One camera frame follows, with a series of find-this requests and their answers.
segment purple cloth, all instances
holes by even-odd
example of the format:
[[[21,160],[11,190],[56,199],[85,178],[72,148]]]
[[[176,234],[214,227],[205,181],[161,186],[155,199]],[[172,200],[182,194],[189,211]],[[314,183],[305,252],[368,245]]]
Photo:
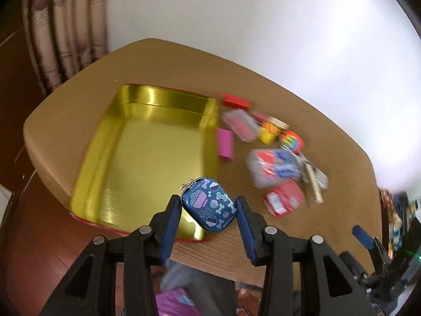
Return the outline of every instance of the purple cloth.
[[[163,292],[155,297],[159,316],[201,316],[183,289]]]

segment blue case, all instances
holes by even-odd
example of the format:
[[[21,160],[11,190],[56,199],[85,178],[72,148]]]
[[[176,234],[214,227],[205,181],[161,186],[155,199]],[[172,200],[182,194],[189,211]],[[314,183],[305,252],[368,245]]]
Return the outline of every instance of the blue case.
[[[198,178],[183,184],[183,207],[204,229],[223,231],[237,216],[237,208],[224,189],[212,178]]]

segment metal bolt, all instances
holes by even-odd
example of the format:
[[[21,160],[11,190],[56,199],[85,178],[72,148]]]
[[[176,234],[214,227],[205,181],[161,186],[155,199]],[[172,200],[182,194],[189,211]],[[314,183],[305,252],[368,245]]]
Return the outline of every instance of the metal bolt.
[[[102,235],[97,235],[96,237],[93,238],[92,242],[96,245],[101,245],[103,242],[105,241],[104,236]]]
[[[313,235],[312,240],[315,244],[321,244],[325,239],[323,239],[323,236]]]
[[[152,232],[152,228],[149,226],[142,226],[139,228],[139,231],[141,234],[149,234],[150,232]]]
[[[273,234],[276,234],[276,232],[277,232],[278,230],[277,230],[277,229],[276,229],[276,227],[274,227],[274,226],[267,226],[267,227],[264,229],[264,231],[265,231],[265,233],[266,233],[266,234],[273,235]]]

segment reddish brown floor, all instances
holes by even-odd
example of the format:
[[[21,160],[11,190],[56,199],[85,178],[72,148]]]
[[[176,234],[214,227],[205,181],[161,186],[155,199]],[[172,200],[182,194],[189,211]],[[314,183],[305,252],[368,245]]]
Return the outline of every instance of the reddish brown floor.
[[[73,219],[35,175],[7,225],[3,255],[6,292],[22,316],[38,315],[51,292],[87,243],[97,234],[116,237]],[[123,307],[123,265],[117,267],[116,309]],[[155,281],[159,290],[159,277]],[[253,296],[239,299],[257,315]]]

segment wooden table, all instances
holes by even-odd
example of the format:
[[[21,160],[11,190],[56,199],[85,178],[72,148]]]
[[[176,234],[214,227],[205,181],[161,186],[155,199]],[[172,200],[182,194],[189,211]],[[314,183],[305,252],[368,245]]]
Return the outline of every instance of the wooden table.
[[[100,118],[125,83],[215,98],[233,94],[288,123],[305,140],[306,157],[330,179],[323,204],[315,204],[311,188],[306,188],[308,203],[289,216],[269,215],[245,162],[251,149],[262,146],[259,142],[236,139],[235,159],[219,164],[219,182],[230,196],[246,196],[268,224],[301,238],[320,234],[337,253],[348,250],[372,270],[368,252],[351,234],[355,224],[378,238],[382,232],[378,190],[366,153],[327,117],[281,86],[222,58],[161,40],[146,39],[111,52],[64,83],[27,119],[24,137],[31,161],[65,207],[69,208],[79,166]],[[247,260],[236,223],[210,242],[176,243],[171,258],[234,281],[263,283],[264,268],[254,268]]]

